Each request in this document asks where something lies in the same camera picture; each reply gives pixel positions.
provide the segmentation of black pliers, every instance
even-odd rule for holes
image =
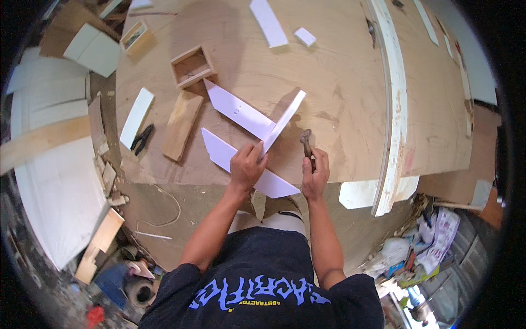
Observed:
[[[140,134],[138,134],[135,139],[133,140],[133,143],[131,144],[130,150],[133,150],[137,143],[140,142],[140,145],[135,150],[135,155],[139,155],[139,152],[143,150],[144,146],[146,145],[146,142],[148,141],[148,137],[150,137],[151,132],[154,130],[154,124],[151,124],[144,129],[144,131]]]

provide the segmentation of plywood workbench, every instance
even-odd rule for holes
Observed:
[[[240,148],[256,138],[214,110],[203,82],[189,88],[205,97],[180,163],[161,152],[165,129],[178,96],[170,60],[201,44],[217,76],[212,81],[276,121],[298,87],[307,93],[297,114],[269,151],[268,168],[291,184],[301,183],[299,134],[311,128],[316,146],[330,156],[331,182],[378,179],[386,124],[386,81],[378,45],[372,47],[366,2],[269,0],[289,44],[270,49],[249,0],[152,0],[142,12],[177,15],[128,17],[124,31],[142,19],[154,40],[135,57],[121,55],[116,109],[120,134],[139,90],[155,100],[142,131],[155,124],[147,148],[136,157],[120,146],[129,182],[227,184],[228,174],[209,160],[200,128]],[[465,137],[466,108],[458,64],[449,56],[442,30],[436,46],[412,1],[404,13],[386,1],[400,40],[408,86],[408,141],[403,176],[467,168],[471,141]],[[311,48],[293,33],[305,27],[316,38]]]

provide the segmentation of hammer head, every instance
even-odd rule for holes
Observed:
[[[308,143],[310,138],[311,130],[305,129],[301,135],[299,135],[299,142],[300,143]]]

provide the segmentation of concrete floor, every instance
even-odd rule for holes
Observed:
[[[104,158],[113,164],[119,175],[116,187],[130,198],[129,203],[121,206],[124,212],[125,225],[128,233],[137,230],[151,234],[172,237],[173,240],[139,235],[137,240],[156,262],[164,269],[173,270],[179,261],[183,248],[197,225],[221,198],[224,186],[196,186],[196,185],[161,185],[133,184],[125,181],[124,171],[120,165],[120,151],[118,146],[117,123],[115,117],[115,97],[108,96],[108,91],[115,90],[115,74],[104,79],[96,74],[92,75],[92,95],[101,91],[101,109],[103,123],[108,138],[109,152]],[[373,217],[370,208],[347,210],[338,202],[340,184],[327,186],[325,198],[329,206],[329,214],[334,223],[338,240],[345,257],[344,272],[346,275],[359,273],[358,266],[364,262],[367,255],[385,238],[391,236],[407,219],[411,205],[409,201],[395,203],[392,211],[382,217]],[[303,195],[293,196],[298,203],[307,226],[309,237],[309,216],[307,202]],[[256,193],[254,207],[258,218],[261,219],[265,208],[265,196]],[[167,226],[153,227],[173,221],[179,211],[179,219]]]

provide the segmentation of wooden box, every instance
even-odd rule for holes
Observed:
[[[197,81],[215,74],[203,46],[199,45],[171,60],[178,88],[186,88]]]
[[[153,37],[153,34],[148,29],[148,26],[143,21],[137,22],[120,40],[120,46],[124,53],[128,56],[133,55],[143,44]]]

